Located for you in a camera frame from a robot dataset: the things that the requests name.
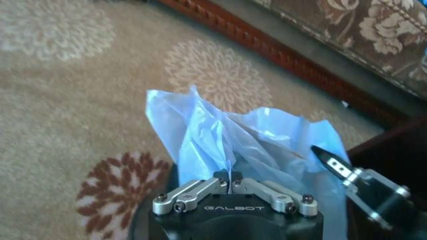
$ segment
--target silver linkage arm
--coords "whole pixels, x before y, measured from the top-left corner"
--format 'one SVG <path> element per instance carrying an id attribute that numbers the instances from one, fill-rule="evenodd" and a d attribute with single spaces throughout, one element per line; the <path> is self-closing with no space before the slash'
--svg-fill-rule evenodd
<path id="1" fill-rule="evenodd" d="M 202 180 L 191 180 L 183 186 L 177 188 L 170 193 L 161 193 L 159 196 L 153 200 L 153 212 L 157 215 L 169 214 L 173 211 L 177 198 L 191 188 L 202 183 Z"/>
<path id="2" fill-rule="evenodd" d="M 313 195 L 299 195 L 274 181 L 263 181 L 262 184 L 277 192 L 289 195 L 294 199 L 298 211 L 303 216 L 313 217 L 318 215 L 318 201 Z"/>
<path id="3" fill-rule="evenodd" d="M 225 194 L 227 193 L 229 183 L 217 177 L 201 183 L 193 190 L 182 193 L 177 198 L 174 209 L 178 213 L 195 210 L 198 203 L 210 194 Z"/>
<path id="4" fill-rule="evenodd" d="M 198 203 L 210 194 L 227 193 L 229 183 L 213 177 L 210 180 L 191 180 L 170 193 L 162 193 L 153 200 L 153 212 L 157 215 L 169 214 L 173 209 L 182 213 L 198 208 Z"/>
<path id="5" fill-rule="evenodd" d="M 291 196 L 273 190 L 253 178 L 243 178 L 233 182 L 233 192 L 237 194 L 255 194 L 281 213 L 293 214 L 297 211 L 297 205 Z"/>

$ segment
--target red flower pattern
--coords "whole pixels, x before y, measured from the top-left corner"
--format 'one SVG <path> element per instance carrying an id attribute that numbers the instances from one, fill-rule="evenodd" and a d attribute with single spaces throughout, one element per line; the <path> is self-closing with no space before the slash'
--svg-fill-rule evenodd
<path id="1" fill-rule="evenodd" d="M 166 180 L 169 162 L 126 153 L 97 164 L 82 184 L 77 211 L 91 240 L 126 240 L 138 204 Z"/>

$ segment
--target wooden furniture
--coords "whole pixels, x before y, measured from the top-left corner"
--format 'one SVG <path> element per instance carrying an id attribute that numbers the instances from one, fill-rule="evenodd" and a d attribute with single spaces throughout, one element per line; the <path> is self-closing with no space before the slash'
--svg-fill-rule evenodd
<path id="1" fill-rule="evenodd" d="M 406 113 L 341 79 L 210 0 L 158 1 L 261 54 L 330 95 L 345 100 L 386 128 L 410 119 Z"/>
<path id="2" fill-rule="evenodd" d="M 409 186 L 416 205 L 427 212 L 427 116 L 353 148 L 349 157 L 354 166 L 374 169 L 396 183 Z M 367 221 L 366 214 L 351 202 L 349 213 L 350 239 L 396 239 Z"/>

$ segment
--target white flower pattern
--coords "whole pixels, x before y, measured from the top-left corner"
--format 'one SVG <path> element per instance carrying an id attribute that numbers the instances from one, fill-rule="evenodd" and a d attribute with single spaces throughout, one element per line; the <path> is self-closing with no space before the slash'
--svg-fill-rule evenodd
<path id="1" fill-rule="evenodd" d="M 213 41 L 179 43 L 167 53 L 166 72 L 175 92 L 197 85 L 201 95 L 223 111 L 246 113 L 273 105 L 271 93 L 251 62 Z"/>
<path id="2" fill-rule="evenodd" d="M 0 49 L 41 60 L 94 56 L 115 38 L 111 20 L 90 0 L 0 0 Z"/>

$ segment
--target patterned sofa fabric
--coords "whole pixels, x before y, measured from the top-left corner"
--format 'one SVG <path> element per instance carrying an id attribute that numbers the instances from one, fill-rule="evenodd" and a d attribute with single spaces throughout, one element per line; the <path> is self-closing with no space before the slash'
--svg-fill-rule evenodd
<path id="1" fill-rule="evenodd" d="M 417 0 L 253 0 L 427 100 L 427 8 Z"/>

